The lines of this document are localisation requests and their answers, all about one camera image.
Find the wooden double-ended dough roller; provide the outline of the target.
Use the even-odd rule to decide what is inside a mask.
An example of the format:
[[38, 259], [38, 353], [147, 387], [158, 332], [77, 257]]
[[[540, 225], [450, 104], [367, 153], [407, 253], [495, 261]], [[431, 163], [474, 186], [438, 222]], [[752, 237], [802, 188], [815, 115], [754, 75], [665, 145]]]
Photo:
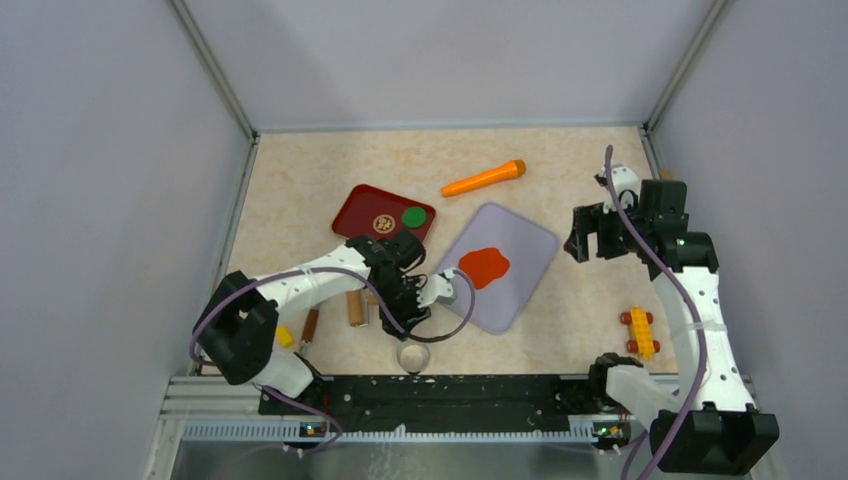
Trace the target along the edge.
[[379, 322], [379, 305], [368, 289], [347, 292], [345, 301], [350, 327], [363, 328]]

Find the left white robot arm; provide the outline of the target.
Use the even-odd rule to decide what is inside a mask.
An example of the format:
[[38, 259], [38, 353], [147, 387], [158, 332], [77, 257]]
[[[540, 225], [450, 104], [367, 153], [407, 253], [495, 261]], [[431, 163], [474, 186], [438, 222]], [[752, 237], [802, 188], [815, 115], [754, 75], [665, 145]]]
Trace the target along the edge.
[[205, 353], [229, 384], [271, 387], [292, 410], [308, 413], [319, 404], [321, 388], [307, 362], [277, 343], [279, 322], [337, 295], [369, 288], [387, 309], [381, 316], [386, 332], [406, 338], [429, 317], [431, 305], [455, 297], [453, 271], [411, 274], [424, 255], [421, 241], [402, 230], [389, 239], [348, 239], [328, 254], [277, 274], [249, 278], [233, 272], [204, 309], [190, 350]]

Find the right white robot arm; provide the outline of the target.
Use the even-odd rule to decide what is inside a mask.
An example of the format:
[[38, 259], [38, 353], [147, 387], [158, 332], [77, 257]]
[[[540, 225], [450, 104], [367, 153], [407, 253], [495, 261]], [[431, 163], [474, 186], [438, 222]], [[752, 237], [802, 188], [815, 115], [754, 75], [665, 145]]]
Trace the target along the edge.
[[743, 476], [780, 436], [742, 380], [721, 311], [719, 264], [711, 237], [688, 228], [687, 186], [674, 180], [599, 175], [602, 203], [575, 208], [564, 249], [576, 261], [636, 254], [663, 305], [678, 362], [678, 394], [653, 380], [642, 363], [613, 352], [589, 368], [586, 397], [600, 412], [619, 405], [645, 430], [652, 457], [640, 478], [664, 473]]

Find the orange-red dough lump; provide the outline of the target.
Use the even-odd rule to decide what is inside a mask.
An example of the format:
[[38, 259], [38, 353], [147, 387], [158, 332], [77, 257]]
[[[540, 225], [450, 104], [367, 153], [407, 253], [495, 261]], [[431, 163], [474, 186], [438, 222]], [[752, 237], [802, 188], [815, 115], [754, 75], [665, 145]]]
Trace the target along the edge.
[[458, 262], [458, 268], [470, 278], [475, 290], [483, 290], [502, 278], [510, 267], [510, 260], [496, 247], [468, 252]]

